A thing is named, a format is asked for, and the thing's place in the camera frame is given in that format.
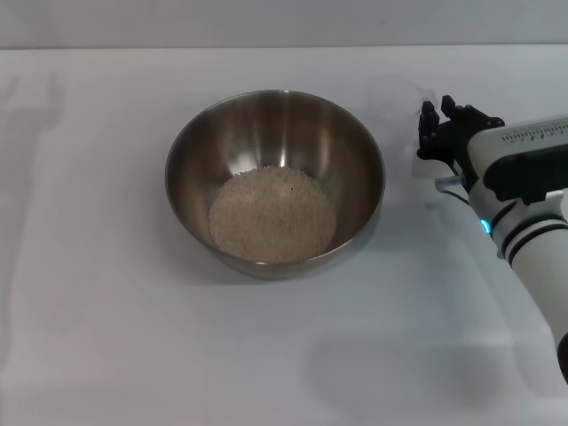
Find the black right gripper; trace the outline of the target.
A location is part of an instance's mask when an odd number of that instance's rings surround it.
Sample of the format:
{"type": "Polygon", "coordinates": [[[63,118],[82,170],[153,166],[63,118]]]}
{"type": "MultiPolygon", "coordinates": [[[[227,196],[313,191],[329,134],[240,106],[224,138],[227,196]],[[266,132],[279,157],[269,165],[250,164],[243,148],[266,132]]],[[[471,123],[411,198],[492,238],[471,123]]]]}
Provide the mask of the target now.
{"type": "Polygon", "coordinates": [[[469,157],[469,141],[482,130],[504,127],[505,122],[482,113],[472,105],[459,106],[449,95],[442,97],[441,111],[449,121],[439,124],[434,104],[429,100],[422,103],[417,155],[448,166],[457,164],[465,178],[478,178],[469,157]]]}

